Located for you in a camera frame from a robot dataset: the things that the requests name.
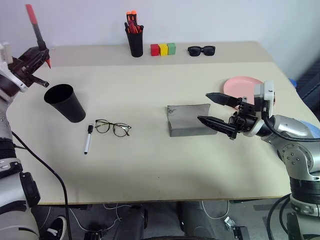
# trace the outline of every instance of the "pink plate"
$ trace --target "pink plate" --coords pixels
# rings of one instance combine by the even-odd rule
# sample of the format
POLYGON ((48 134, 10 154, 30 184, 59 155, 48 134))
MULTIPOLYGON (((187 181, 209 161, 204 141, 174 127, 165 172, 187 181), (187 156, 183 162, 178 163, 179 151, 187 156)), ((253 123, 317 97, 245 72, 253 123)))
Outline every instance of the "pink plate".
POLYGON ((235 98, 247 97, 249 104, 255 104, 255 85, 262 81, 249 76, 235 76, 229 78, 223 85, 223 93, 235 98))

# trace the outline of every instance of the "wooden block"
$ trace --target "wooden block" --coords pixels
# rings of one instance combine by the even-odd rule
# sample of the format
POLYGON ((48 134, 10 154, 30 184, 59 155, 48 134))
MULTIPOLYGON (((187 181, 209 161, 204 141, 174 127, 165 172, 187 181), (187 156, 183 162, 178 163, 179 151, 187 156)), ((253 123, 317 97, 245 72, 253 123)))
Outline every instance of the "wooden block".
POLYGON ((173 42, 168 43, 168 55, 175 55, 176 54, 176 44, 173 42))
POLYGON ((159 44, 160 56, 168 55, 168 46, 165 43, 159 44))
POLYGON ((159 56, 159 45, 151 44, 150 45, 151 56, 159 56))

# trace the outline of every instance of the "green block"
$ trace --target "green block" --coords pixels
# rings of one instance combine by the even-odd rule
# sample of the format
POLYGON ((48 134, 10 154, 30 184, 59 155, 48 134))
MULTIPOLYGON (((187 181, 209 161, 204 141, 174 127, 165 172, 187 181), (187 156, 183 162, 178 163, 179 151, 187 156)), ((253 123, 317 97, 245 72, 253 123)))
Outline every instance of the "green block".
POLYGON ((176 54, 176 45, 171 42, 171 43, 167 43, 168 46, 168 55, 175 55, 176 54))

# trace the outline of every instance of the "cylindrical cup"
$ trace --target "cylindrical cup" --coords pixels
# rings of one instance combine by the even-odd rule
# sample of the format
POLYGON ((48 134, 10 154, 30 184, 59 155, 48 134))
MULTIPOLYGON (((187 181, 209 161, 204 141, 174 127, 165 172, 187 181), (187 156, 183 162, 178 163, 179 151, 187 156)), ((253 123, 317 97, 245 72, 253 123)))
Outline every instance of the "cylindrical cup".
POLYGON ((78 123, 86 117, 73 87, 68 84, 59 84, 50 88, 44 95, 44 101, 72 123, 78 123))
POLYGON ((142 41, 142 34, 144 33, 144 26, 141 25, 142 31, 139 33, 128 33, 126 35, 128 37, 130 51, 132 57, 138 58, 144 54, 144 46, 142 41))

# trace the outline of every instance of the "eyeglasses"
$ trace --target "eyeglasses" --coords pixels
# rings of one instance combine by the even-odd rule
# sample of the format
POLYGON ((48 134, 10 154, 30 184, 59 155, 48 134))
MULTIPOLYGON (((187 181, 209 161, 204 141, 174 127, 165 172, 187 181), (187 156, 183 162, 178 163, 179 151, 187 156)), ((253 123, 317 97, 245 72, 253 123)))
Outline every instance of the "eyeglasses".
POLYGON ((118 137, 124 137, 124 136, 130 136, 129 130, 131 129, 131 126, 118 122, 118 123, 111 123, 104 119, 98 119, 95 120, 95 129, 101 133, 105 134, 109 131, 110 125, 112 125, 112 130, 114 135, 118 137))
POLYGON ((215 46, 190 46, 188 47, 188 52, 191 57, 199 56, 201 52, 203 52, 206 56, 215 55, 216 47, 215 46))

